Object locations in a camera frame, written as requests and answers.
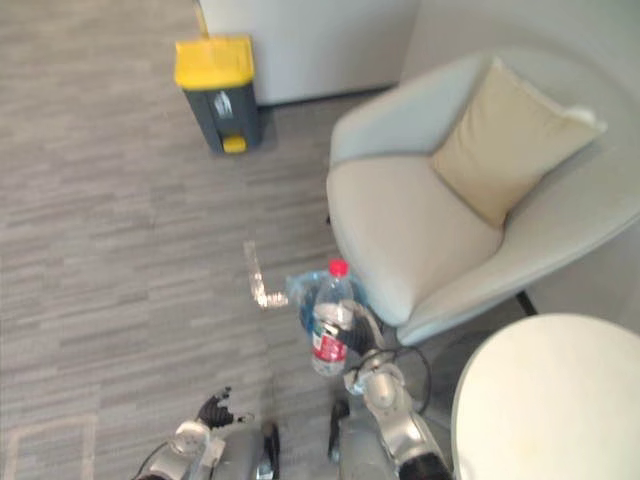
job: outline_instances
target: robotic arm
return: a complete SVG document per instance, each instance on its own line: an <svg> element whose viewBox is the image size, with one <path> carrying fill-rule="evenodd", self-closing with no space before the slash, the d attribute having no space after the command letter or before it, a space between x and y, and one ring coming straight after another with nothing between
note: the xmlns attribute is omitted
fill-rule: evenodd
<svg viewBox="0 0 640 480"><path fill-rule="evenodd" d="M198 412L196 420L183 422L173 437L145 462L134 480L204 480L220 459L225 442L213 429L234 422L234 416L220 402L229 398L230 387L213 395Z"/></svg>
<svg viewBox="0 0 640 480"><path fill-rule="evenodd" d="M364 358L360 367L345 375L347 390L363 395L400 480L451 480L440 447L413 408L402 372L383 349L377 324L364 307L358 308L353 330L336 331L340 340Z"/></svg>

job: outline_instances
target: chair cushion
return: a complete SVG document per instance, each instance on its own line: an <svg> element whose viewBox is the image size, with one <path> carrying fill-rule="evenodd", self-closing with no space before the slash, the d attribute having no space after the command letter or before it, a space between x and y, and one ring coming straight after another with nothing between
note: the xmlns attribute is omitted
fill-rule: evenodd
<svg viewBox="0 0 640 480"><path fill-rule="evenodd" d="M543 175L605 128L589 110L561 107L496 58L434 167L499 227Z"/></svg>
<svg viewBox="0 0 640 480"><path fill-rule="evenodd" d="M482 263L502 240L502 230L460 200L424 156L338 164L327 196L338 247L391 325L406 322L420 301Z"/></svg>

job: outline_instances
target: white armchair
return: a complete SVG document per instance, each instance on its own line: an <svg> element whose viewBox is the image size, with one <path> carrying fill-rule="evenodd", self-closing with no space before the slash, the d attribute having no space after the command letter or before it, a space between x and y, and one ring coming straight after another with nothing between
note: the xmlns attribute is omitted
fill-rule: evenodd
<svg viewBox="0 0 640 480"><path fill-rule="evenodd" d="M484 224L431 169L490 59L609 125L511 212ZM327 194L344 257L373 309L414 344L456 326L612 238L640 217L640 105L597 68L540 50L479 53L345 115Z"/></svg>

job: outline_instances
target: red bottle cap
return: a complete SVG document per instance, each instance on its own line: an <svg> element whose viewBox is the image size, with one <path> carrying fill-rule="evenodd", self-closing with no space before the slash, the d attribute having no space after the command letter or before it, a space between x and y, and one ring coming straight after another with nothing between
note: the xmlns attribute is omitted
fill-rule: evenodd
<svg viewBox="0 0 640 480"><path fill-rule="evenodd" d="M334 277L346 277L349 274L349 264L341 258L329 260L329 273Z"/></svg>

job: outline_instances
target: floor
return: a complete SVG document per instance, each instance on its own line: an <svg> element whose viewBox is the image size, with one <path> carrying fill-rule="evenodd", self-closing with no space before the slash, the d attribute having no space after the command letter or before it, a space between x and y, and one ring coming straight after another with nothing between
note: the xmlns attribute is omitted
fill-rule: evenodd
<svg viewBox="0 0 640 480"><path fill-rule="evenodd" d="M283 478L335 477L339 385L312 373L292 307L255 303L245 246L268 290L337 253L328 139L367 97L264 112L260 150L213 156L172 80L173 42L195 32L182 2L0 6L5 480L129 478L224 385L232 410L279 422ZM509 301L423 346L445 443L464 362L522 315Z"/></svg>

